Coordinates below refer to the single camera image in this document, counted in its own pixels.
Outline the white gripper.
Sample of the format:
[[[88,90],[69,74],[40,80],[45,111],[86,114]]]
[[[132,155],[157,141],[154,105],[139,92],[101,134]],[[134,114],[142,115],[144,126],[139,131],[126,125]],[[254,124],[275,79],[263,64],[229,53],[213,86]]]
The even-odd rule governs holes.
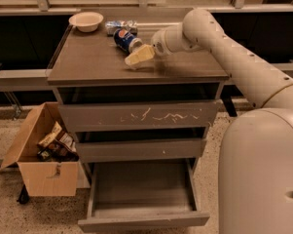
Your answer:
[[[151,45],[143,44],[125,58],[128,66],[135,66],[152,59],[155,53],[160,56],[169,56],[179,52],[195,52],[201,46],[190,42],[183,33],[183,24],[178,23],[157,31],[151,38]]]

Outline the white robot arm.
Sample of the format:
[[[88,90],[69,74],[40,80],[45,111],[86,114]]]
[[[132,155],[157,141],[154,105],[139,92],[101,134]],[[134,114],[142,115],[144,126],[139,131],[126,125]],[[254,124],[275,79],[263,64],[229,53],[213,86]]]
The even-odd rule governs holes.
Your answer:
[[[222,139],[219,234],[293,234],[293,78],[230,38],[201,9],[156,32],[126,63],[198,48],[214,56],[253,107]]]

